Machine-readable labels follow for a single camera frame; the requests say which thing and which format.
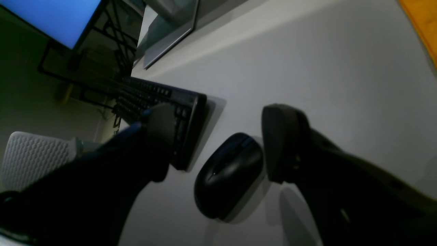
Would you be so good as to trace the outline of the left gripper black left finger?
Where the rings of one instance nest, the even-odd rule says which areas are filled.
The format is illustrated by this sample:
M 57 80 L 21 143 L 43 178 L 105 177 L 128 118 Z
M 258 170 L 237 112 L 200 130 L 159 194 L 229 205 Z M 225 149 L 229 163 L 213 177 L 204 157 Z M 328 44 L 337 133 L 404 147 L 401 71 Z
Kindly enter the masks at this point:
M 117 246 L 138 194 L 165 179 L 173 136 L 136 122 L 25 190 L 2 193 L 1 238 L 20 246 Z

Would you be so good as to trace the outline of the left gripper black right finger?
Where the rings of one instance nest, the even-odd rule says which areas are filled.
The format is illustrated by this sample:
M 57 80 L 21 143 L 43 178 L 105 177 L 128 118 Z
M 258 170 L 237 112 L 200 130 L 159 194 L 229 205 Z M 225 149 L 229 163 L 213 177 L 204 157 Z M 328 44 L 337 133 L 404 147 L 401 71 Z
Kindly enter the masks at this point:
M 436 244 L 436 200 L 341 150 L 303 111 L 265 106 L 261 128 L 268 179 L 298 187 L 325 246 Z

